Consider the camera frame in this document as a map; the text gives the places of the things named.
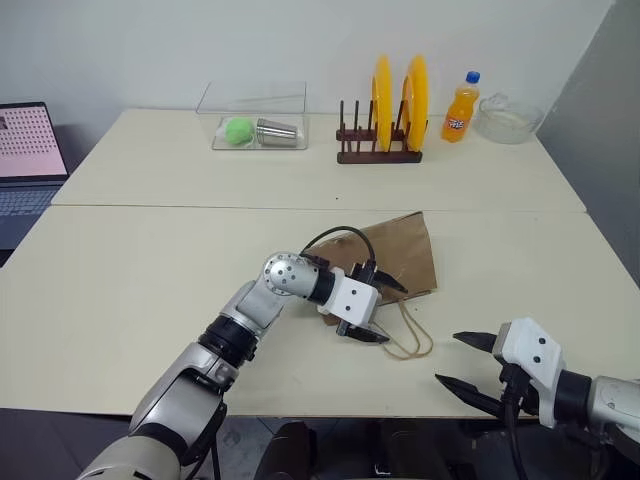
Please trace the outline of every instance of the bottle label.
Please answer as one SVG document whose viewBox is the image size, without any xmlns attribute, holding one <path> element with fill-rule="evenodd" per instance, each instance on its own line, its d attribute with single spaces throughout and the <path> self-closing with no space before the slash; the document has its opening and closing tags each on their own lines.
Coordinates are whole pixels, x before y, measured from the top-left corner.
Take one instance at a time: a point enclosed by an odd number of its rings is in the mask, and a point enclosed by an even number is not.
<svg viewBox="0 0 640 480">
<path fill-rule="evenodd" d="M 462 130 L 464 128 L 464 120 L 457 120 L 452 117 L 447 117 L 447 125 L 454 130 Z"/>
</svg>

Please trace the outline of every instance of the yellow plate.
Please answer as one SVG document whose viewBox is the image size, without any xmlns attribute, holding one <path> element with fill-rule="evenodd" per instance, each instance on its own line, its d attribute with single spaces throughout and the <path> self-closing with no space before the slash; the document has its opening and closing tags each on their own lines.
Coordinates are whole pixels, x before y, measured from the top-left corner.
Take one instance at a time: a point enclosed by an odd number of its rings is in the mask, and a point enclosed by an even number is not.
<svg viewBox="0 0 640 480">
<path fill-rule="evenodd" d="M 429 108 L 429 77 L 427 64 L 422 55 L 413 57 L 409 64 L 407 76 L 402 85 L 402 99 L 404 100 L 402 125 L 405 132 L 411 121 L 407 146 L 412 152 L 419 152 L 427 131 Z"/>
<path fill-rule="evenodd" d="M 378 123 L 378 145 L 382 151 L 391 147 L 391 67 L 389 58 L 381 55 L 371 83 L 373 122 Z"/>
</svg>

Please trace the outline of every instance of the laptop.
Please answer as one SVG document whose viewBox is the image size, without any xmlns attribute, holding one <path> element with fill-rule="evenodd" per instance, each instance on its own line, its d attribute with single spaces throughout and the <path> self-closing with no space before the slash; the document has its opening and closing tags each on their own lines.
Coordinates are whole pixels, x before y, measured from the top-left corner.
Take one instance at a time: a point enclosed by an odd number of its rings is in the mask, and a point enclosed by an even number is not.
<svg viewBox="0 0 640 480">
<path fill-rule="evenodd" d="M 0 105 L 0 250 L 18 246 L 67 178 L 44 102 Z"/>
</svg>

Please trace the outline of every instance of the laptop keyboard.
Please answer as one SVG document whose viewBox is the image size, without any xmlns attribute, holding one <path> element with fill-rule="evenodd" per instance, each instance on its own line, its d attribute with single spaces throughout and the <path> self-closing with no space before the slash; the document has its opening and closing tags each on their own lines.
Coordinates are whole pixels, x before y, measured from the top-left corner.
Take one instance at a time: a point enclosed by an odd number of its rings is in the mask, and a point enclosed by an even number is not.
<svg viewBox="0 0 640 480">
<path fill-rule="evenodd" d="M 51 203 L 58 189 L 0 191 L 0 216 L 40 215 Z"/>
</svg>

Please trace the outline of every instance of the white table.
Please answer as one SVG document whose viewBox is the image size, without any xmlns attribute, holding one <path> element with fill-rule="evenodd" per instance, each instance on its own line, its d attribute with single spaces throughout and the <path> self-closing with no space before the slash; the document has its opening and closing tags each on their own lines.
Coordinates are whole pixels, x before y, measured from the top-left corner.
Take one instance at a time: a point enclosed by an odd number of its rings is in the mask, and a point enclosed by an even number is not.
<svg viewBox="0 0 640 480">
<path fill-rule="evenodd" d="M 56 195 L 56 205 L 584 212 L 540 142 L 500 145 L 471 129 L 423 162 L 338 165 L 337 115 L 310 116 L 305 151 L 213 151 L 194 112 L 128 110 Z"/>
<path fill-rule="evenodd" d="M 131 413 L 146 389 L 273 251 L 336 224 L 401 212 L 52 207 L 0 273 L 0 407 Z M 245 364 L 232 414 L 477 416 L 434 372 L 499 389 L 460 342 L 535 317 L 570 369 L 637 376 L 640 292 L 585 214 L 427 212 L 439 288 L 408 302 L 433 354 L 397 362 L 335 335 L 296 302 Z M 404 330 L 395 306 L 378 319 Z"/>
</svg>

